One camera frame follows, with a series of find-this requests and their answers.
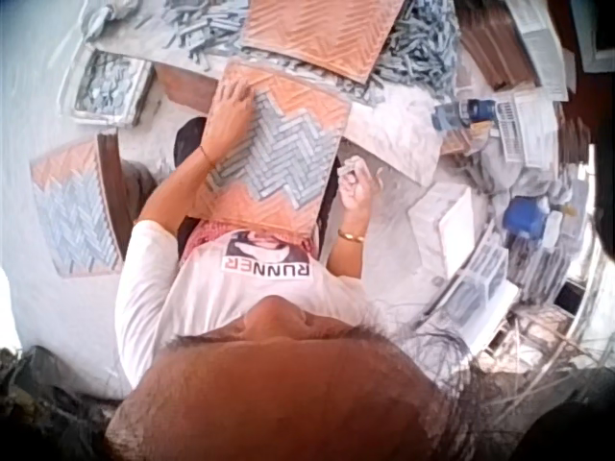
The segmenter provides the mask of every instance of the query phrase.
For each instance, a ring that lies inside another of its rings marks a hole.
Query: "woman's left hand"
[[[250,129],[254,92],[245,82],[221,84],[213,98],[214,114],[209,118],[201,147],[212,163],[224,159]]]

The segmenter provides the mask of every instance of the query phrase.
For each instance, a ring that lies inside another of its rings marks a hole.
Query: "white table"
[[[143,0],[137,17],[110,24],[94,42],[101,51],[159,62],[219,80],[228,58],[208,56],[209,70],[188,58],[177,40],[164,48],[173,34],[161,18],[163,0]],[[153,17],[139,29],[135,24]],[[418,87],[385,84],[385,102],[371,108],[353,102],[344,136],[412,180],[429,185],[439,159],[441,136],[431,125],[437,104]]]

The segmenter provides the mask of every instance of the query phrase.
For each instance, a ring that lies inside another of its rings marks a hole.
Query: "herringbone mosaic tile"
[[[250,83],[255,118],[235,152],[209,174],[191,216],[310,236],[349,103],[236,61],[223,79]],[[215,108],[210,116],[215,117]]]
[[[31,165],[38,220],[63,277],[119,272],[122,256],[105,201],[96,142]]]
[[[365,83],[404,0],[252,0],[242,42]]]

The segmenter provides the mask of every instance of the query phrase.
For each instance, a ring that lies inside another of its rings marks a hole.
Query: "hand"
[[[222,84],[213,97],[213,114],[208,119],[201,147],[211,163],[221,161],[250,128],[254,93],[245,82]]]
[[[367,168],[365,160],[354,156],[349,159],[355,164],[355,170],[339,178],[339,192],[344,208],[352,214],[369,215],[373,198],[381,191],[382,181],[378,171],[376,178]]]

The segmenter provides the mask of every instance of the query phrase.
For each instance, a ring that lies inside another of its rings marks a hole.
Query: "pile of tile pieces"
[[[207,54],[267,61],[351,99],[375,105],[384,101],[389,81],[425,85],[436,96],[453,93],[458,27],[452,0],[406,0],[369,81],[359,84],[321,67],[278,53],[241,46],[249,0],[166,0],[162,19],[174,32],[165,47],[185,48],[209,70]]]
[[[375,72],[389,82],[453,96],[458,42],[453,0],[406,0]]]
[[[101,115],[123,114],[137,72],[135,60],[97,52],[86,69],[75,109]]]

